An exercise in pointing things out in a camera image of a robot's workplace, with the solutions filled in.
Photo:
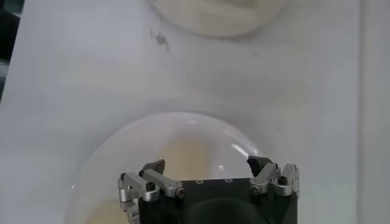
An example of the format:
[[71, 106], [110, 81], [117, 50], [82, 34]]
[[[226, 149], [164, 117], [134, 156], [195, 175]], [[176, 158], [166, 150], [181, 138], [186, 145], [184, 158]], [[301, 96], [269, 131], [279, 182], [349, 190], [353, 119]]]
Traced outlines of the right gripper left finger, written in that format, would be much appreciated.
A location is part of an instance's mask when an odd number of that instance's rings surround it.
[[181, 181], [163, 175], [165, 160], [147, 163], [138, 172], [122, 173], [118, 178], [120, 208], [126, 213], [130, 223], [141, 223], [138, 201], [153, 203], [163, 196], [168, 198], [185, 197]]

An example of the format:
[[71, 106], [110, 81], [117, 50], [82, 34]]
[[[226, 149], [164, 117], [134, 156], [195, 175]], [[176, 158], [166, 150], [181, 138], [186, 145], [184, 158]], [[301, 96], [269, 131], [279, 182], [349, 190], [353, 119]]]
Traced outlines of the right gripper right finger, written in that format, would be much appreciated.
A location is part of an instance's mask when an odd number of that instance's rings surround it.
[[299, 168], [295, 164], [286, 164], [281, 170], [269, 158], [258, 156], [249, 156], [247, 163], [253, 175], [249, 179], [252, 195], [263, 195], [269, 191], [280, 197], [299, 195]]

